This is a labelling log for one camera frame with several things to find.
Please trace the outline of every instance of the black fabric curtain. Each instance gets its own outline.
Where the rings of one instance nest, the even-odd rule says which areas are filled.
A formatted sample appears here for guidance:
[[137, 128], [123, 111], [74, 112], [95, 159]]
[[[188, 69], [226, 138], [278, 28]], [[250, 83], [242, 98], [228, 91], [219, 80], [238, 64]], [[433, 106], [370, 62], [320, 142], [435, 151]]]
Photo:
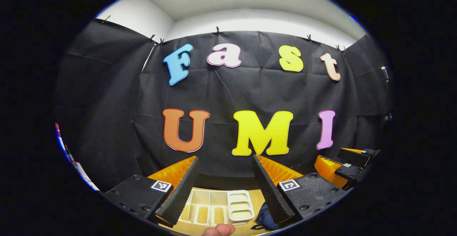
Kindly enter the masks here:
[[132, 143], [132, 103], [153, 45], [146, 36], [97, 19], [62, 60], [56, 123], [75, 160], [102, 191], [141, 174]]
[[[237, 68], [213, 66], [206, 57], [216, 44], [241, 48]], [[164, 58], [184, 44], [189, 75], [170, 86]], [[284, 71], [279, 47], [301, 52], [304, 68]], [[238, 122], [233, 114], [255, 111], [266, 127], [274, 113], [292, 112], [289, 153], [263, 156], [300, 173], [314, 171], [317, 155], [334, 158], [340, 147], [379, 148], [386, 115], [392, 108], [384, 71], [385, 57], [365, 36], [347, 51], [278, 33], [230, 31], [187, 36], [153, 47], [147, 37], [119, 25], [94, 21], [81, 33], [62, 62], [56, 114], [62, 138], [76, 161], [101, 189], [134, 173], [148, 176], [191, 156], [201, 161], [199, 187], [251, 189], [250, 156], [233, 156]], [[340, 81], [328, 76], [320, 56], [337, 61]], [[145, 60], [150, 54], [142, 71]], [[192, 110], [210, 113], [204, 142], [193, 153], [171, 149], [164, 141], [164, 109], [181, 109], [179, 138], [192, 137]], [[323, 110], [334, 110], [333, 146], [317, 150]]]

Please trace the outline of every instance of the white organizer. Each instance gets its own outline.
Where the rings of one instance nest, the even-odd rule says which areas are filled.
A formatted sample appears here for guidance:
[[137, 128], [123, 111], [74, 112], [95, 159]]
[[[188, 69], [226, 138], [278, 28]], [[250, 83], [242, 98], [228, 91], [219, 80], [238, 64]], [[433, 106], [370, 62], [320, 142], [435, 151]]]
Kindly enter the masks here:
[[[245, 225], [254, 217], [251, 198], [249, 192], [245, 190], [211, 191], [193, 189], [184, 208], [184, 210], [188, 210], [188, 220], [182, 219], [183, 214], [180, 215], [178, 220], [184, 223], [216, 226], [217, 222], [214, 218], [216, 208], [221, 208], [224, 215], [223, 221], [219, 219], [219, 223], [240, 226]], [[199, 212], [205, 211], [207, 212], [206, 216], [201, 215], [199, 219]]]

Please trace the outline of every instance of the plastic tray compartment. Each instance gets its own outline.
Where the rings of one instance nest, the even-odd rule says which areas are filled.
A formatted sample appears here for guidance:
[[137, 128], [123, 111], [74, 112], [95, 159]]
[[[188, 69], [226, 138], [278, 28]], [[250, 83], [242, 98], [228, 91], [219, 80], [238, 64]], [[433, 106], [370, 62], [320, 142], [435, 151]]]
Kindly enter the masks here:
[[191, 193], [189, 194], [189, 197], [187, 199], [186, 205], [184, 206], [184, 209], [182, 210], [182, 213], [179, 216], [178, 220], [181, 221], [181, 222], [191, 223], [191, 221], [189, 219], [189, 209], [190, 209], [190, 206], [191, 206], [191, 200], [192, 200], [193, 192], [194, 191], [192, 190]]
[[197, 225], [210, 226], [210, 191], [193, 190], [189, 206], [189, 221]]
[[254, 217], [251, 198], [249, 192], [245, 190], [227, 192], [228, 217], [232, 225], [244, 225]]
[[211, 226], [230, 222], [227, 191], [211, 191], [209, 204], [211, 206]]

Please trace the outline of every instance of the pink letter i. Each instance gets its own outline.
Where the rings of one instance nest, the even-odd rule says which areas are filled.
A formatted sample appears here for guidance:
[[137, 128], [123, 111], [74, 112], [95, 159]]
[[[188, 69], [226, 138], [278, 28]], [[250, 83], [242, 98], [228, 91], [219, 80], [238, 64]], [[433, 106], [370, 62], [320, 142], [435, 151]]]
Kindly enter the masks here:
[[316, 147], [318, 150], [323, 150], [333, 145], [333, 117], [335, 117], [335, 111], [333, 110], [324, 110], [319, 113], [319, 118], [322, 120], [322, 132], [320, 135], [320, 142]]

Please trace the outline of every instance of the white wall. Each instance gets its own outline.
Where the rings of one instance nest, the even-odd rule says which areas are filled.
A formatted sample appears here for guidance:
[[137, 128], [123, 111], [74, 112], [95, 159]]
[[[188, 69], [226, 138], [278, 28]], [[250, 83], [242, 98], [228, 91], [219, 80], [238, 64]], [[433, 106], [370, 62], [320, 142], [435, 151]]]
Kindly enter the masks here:
[[118, 0], [97, 15], [97, 18], [125, 26], [148, 38], [166, 40], [166, 35], [175, 21], [149, 0]]
[[266, 9], [232, 9], [209, 12], [176, 21], [165, 41], [184, 36], [219, 31], [268, 31], [307, 37], [342, 49], [357, 40], [321, 21], [303, 15]]

